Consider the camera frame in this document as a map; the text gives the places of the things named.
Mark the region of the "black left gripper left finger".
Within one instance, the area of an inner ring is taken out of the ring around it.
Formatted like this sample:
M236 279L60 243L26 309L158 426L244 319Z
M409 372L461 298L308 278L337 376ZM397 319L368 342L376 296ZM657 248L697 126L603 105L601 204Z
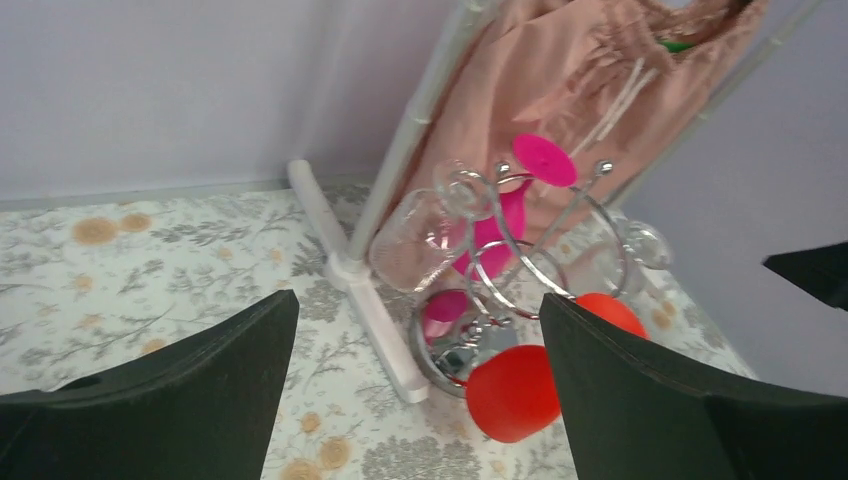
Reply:
M258 479L298 324L291 290L54 391L1 399L5 479Z

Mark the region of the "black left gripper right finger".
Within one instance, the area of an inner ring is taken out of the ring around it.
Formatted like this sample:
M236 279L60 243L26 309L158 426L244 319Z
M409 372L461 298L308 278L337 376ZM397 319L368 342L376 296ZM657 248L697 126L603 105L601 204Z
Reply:
M548 294L543 340L581 479L843 479L847 401L693 360Z

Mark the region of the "red plastic wine glass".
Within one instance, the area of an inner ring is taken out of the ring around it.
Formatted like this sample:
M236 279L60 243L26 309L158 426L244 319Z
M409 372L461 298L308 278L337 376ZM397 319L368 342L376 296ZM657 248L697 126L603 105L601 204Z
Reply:
M632 410L631 385L597 336L610 331L652 344L642 319L622 301L594 292L575 299L546 295L539 323L542 343L511 347L468 377L474 423L498 442L516 443L561 419L573 448L633 450L643 419Z

